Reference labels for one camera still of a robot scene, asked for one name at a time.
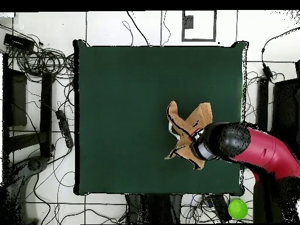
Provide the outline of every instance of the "brown cloth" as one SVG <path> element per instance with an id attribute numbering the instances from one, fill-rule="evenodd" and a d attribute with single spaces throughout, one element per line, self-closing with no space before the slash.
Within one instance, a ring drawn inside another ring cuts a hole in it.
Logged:
<path id="1" fill-rule="evenodd" d="M 190 149 L 192 142 L 189 138 L 198 129 L 204 128 L 207 124 L 212 123 L 213 114 L 210 103 L 199 104 L 191 115 L 186 120 L 183 120 L 178 116 L 176 102 L 172 101 L 166 110 L 166 115 L 169 122 L 173 124 L 173 129 L 180 136 L 180 140 L 177 142 L 175 149 L 173 149 L 165 159 L 172 159 L 177 155 L 191 161 L 195 169 L 202 169 L 204 167 L 204 161 L 192 153 Z"/>

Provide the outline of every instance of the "green table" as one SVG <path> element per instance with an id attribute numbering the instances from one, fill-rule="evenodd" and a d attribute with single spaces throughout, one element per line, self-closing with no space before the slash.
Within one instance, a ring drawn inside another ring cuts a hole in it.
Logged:
<path id="1" fill-rule="evenodd" d="M 79 40 L 73 45 L 76 194 L 240 191 L 238 164 L 210 161 L 195 171 L 189 161 L 164 157 L 176 144 L 166 117 L 172 100 L 183 118 L 210 102 L 214 122 L 240 121 L 246 42 L 87 47 Z"/>

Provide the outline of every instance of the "black cable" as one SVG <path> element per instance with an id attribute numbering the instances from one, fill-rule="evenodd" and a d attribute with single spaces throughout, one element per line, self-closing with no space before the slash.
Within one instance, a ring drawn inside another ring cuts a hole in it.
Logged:
<path id="1" fill-rule="evenodd" d="M 165 43 L 167 43 L 167 42 L 169 41 L 170 37 L 171 37 L 171 32 L 170 32 L 170 29 L 168 29 L 168 27 L 167 27 L 166 24 L 165 24 L 165 19 L 166 19 L 166 12 L 165 12 L 165 16 L 163 17 L 163 25 L 164 25 L 164 26 L 166 27 L 166 29 L 169 31 L 169 37 L 168 37 L 168 40 L 162 44 L 162 46 L 163 46 Z"/>
<path id="2" fill-rule="evenodd" d="M 300 29 L 300 27 L 290 29 L 290 30 L 288 30 L 288 31 L 286 31 L 286 32 L 284 32 L 284 33 L 282 33 L 281 35 L 275 36 L 275 37 L 271 38 L 270 40 L 268 40 L 268 41 L 265 43 L 265 45 L 264 45 L 264 47 L 262 48 L 262 50 L 261 50 L 261 62 L 264 64 L 263 54 L 264 54 L 264 52 L 265 52 L 265 47 L 266 47 L 266 45 L 267 45 L 270 41 L 272 41 L 272 40 L 274 40 L 274 39 L 276 39 L 276 38 L 279 38 L 279 37 L 281 37 L 281 36 L 283 36 L 283 35 L 287 35 L 287 34 L 289 34 L 290 32 L 294 32 L 294 31 L 296 31 L 296 30 L 298 30 L 298 29 Z"/>
<path id="3" fill-rule="evenodd" d="M 35 185 L 34 185 L 34 187 L 33 187 L 33 192 L 34 192 L 35 196 L 36 196 L 40 201 L 42 201 L 43 203 L 47 204 L 48 207 L 49 207 L 49 210 L 48 210 L 47 215 L 45 215 L 43 221 L 42 221 L 41 224 L 40 224 L 40 225 L 43 225 L 45 219 L 47 218 L 47 216 L 49 215 L 49 213 L 50 213 L 50 211 L 51 211 L 51 206 L 50 206 L 50 204 L 48 204 L 45 200 L 41 199 L 41 198 L 36 194 L 35 190 L 36 190 L 36 185 L 38 184 L 38 181 L 39 181 L 39 173 L 37 174 L 37 180 L 36 180 Z"/>
<path id="4" fill-rule="evenodd" d="M 76 213 L 76 214 L 69 214 L 69 215 L 66 215 L 66 216 L 63 217 L 63 219 L 61 220 L 61 222 L 60 222 L 59 224 L 62 225 L 63 220 L 64 220 L 65 218 L 67 218 L 67 217 L 78 216 L 78 215 L 80 215 L 80 214 L 82 214 L 82 213 L 84 213 L 84 212 L 93 212 L 93 213 L 95 213 L 96 215 L 98 215 L 98 216 L 100 216 L 100 217 L 106 218 L 107 220 L 111 221 L 112 223 L 115 223 L 115 224 L 121 224 L 121 223 L 118 223 L 117 219 L 115 219 L 115 218 L 109 218 L 109 217 L 107 217 L 107 216 L 101 215 L 101 214 L 95 212 L 95 211 L 92 210 L 92 209 L 86 209 L 85 211 L 82 211 L 82 212 L 79 212 L 79 213 Z"/>
<path id="5" fill-rule="evenodd" d="M 142 32 L 140 31 L 140 29 L 137 27 L 137 24 L 135 24 L 133 18 L 132 18 L 131 15 L 129 14 L 129 12 L 126 11 L 126 13 L 127 13 L 127 15 L 130 17 L 130 19 L 132 20 L 132 22 L 134 23 L 134 26 L 137 28 L 138 32 L 144 37 L 144 39 L 145 39 L 145 41 L 146 41 L 146 43 L 147 43 L 147 46 L 149 46 L 149 43 L 148 43 L 146 37 L 143 35 L 143 33 L 142 33 Z"/>
<path id="6" fill-rule="evenodd" d="M 130 34 L 131 34 L 131 44 L 130 44 L 130 46 L 132 46 L 132 44 L 133 44 L 133 42 L 134 42 L 134 36 L 133 36 L 133 34 L 132 34 L 130 25 L 129 25 L 129 23 L 126 22 L 126 21 L 122 21 L 122 23 L 123 23 L 124 27 L 127 28 L 127 29 L 129 30 Z"/>

